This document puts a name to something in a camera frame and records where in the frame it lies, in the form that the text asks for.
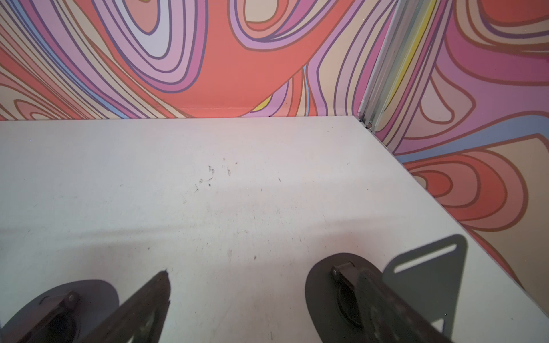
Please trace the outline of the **dark grey phone stand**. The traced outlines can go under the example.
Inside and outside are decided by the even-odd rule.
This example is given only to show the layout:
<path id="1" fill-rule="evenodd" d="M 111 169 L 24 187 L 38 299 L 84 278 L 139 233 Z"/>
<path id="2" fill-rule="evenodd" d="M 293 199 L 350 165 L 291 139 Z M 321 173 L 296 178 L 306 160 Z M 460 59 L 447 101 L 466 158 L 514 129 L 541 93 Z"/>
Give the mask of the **dark grey phone stand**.
<path id="1" fill-rule="evenodd" d="M 467 252 L 466 238 L 454 234 L 398 255 L 384 270 L 350 253 L 319 261 L 305 301 L 321 341 L 368 342 L 357 305 L 357 278 L 367 269 L 451 342 Z"/>

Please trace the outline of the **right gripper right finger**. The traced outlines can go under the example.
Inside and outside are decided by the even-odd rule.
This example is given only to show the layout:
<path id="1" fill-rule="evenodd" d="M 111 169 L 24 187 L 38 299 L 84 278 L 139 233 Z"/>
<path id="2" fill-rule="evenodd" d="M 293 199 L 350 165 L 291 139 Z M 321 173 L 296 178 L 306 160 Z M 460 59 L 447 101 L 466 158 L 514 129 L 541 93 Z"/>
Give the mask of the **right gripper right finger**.
<path id="1" fill-rule="evenodd" d="M 357 278 L 357 305 L 368 342 L 450 341 L 367 269 Z"/>

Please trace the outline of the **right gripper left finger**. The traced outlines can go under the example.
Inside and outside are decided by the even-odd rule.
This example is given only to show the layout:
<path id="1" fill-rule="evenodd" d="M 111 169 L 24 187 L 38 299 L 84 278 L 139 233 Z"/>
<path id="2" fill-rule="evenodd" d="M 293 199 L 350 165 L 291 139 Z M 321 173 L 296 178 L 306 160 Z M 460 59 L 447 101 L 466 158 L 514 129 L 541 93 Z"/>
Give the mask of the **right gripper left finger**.
<path id="1" fill-rule="evenodd" d="M 103 320 L 82 342 L 158 342 L 170 307 L 169 274 L 162 270 Z"/>

